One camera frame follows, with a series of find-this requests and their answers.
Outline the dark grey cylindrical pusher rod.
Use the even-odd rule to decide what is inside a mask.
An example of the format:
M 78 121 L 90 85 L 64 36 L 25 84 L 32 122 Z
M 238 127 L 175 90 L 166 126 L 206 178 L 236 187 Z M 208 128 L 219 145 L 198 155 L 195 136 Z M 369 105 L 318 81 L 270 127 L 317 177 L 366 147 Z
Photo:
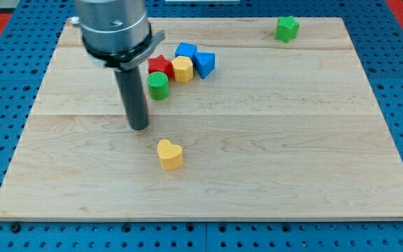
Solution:
M 144 130 L 149 126 L 150 119 L 139 68 L 115 70 L 115 77 L 129 126 L 133 130 Z

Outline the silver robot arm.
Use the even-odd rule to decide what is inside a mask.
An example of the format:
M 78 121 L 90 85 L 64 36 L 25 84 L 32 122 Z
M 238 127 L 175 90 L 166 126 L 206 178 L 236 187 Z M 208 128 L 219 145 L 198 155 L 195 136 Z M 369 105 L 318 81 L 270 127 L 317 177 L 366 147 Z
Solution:
M 165 39 L 153 33 L 144 0 L 75 0 L 83 45 L 101 67 L 112 68 L 127 122 L 133 130 L 150 124 L 139 65 Z

